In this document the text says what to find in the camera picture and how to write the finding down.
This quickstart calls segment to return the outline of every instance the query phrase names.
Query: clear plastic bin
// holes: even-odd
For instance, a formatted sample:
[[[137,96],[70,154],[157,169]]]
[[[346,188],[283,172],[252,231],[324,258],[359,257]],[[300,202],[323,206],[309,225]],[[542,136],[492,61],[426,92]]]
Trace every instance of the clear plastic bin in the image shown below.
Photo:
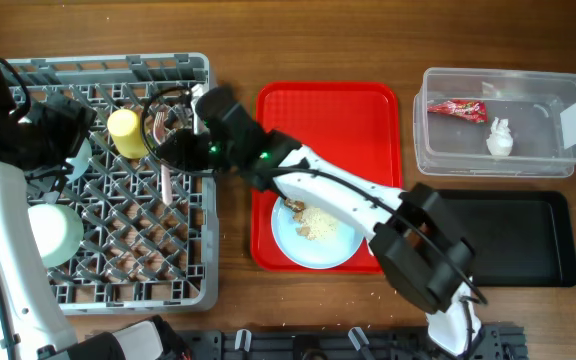
[[[450,99],[483,100],[487,123],[428,113]],[[427,175],[567,177],[576,164],[576,75],[430,68],[413,111],[415,153]],[[508,119],[509,156],[486,146],[495,117]]]

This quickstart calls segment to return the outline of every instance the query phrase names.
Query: dish rack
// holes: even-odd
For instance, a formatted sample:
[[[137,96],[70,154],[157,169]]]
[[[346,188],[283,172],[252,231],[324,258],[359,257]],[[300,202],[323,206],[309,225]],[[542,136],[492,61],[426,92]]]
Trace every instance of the dish rack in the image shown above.
[[[67,315],[202,311],[217,301],[219,222],[211,178],[171,171],[173,203],[161,199],[160,166],[116,151],[106,121],[112,111],[139,112],[155,91],[216,85],[199,53],[8,60],[36,101],[61,93],[97,111],[90,129],[93,157],[66,185],[58,204],[82,218],[84,238],[68,262],[47,269]],[[15,101],[23,92],[6,73]],[[154,110],[166,110],[160,103]],[[42,203],[29,199],[30,206]]]

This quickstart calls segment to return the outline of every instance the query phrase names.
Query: brown table top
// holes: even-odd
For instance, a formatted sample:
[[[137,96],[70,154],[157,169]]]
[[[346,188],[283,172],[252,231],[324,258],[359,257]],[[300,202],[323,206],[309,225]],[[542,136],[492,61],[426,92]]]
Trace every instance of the brown table top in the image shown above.
[[[428,177],[417,169],[412,102],[432,66],[576,73],[576,1],[186,1],[80,4],[0,0],[0,56],[7,58],[197,51],[251,109],[277,80],[387,84],[401,117],[404,184],[437,188],[557,190],[569,201],[576,242],[576,169],[567,179]],[[167,314],[178,329],[372,329],[425,324],[382,276],[265,272],[249,252],[251,195],[218,185],[219,300],[206,313]],[[576,359],[576,287],[488,288],[484,322],[526,328],[532,359]],[[82,316],[80,337],[142,316]]]

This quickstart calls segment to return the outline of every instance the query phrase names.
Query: blue plate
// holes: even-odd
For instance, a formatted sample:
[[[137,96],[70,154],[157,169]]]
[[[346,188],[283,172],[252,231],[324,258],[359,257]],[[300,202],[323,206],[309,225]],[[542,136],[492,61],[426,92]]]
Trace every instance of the blue plate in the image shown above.
[[[308,240],[297,234],[301,224],[292,219],[295,213],[278,198],[272,208],[272,234],[277,246],[290,260],[310,269],[329,269],[350,259],[361,246],[363,235],[351,226],[339,223],[330,238]]]

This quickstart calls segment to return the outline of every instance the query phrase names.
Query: white label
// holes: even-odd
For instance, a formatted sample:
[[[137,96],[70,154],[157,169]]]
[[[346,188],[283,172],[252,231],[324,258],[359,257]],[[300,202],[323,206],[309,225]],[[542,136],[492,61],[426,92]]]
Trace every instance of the white label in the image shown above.
[[[564,149],[576,144],[576,103],[559,114],[561,117],[561,132],[564,136]]]

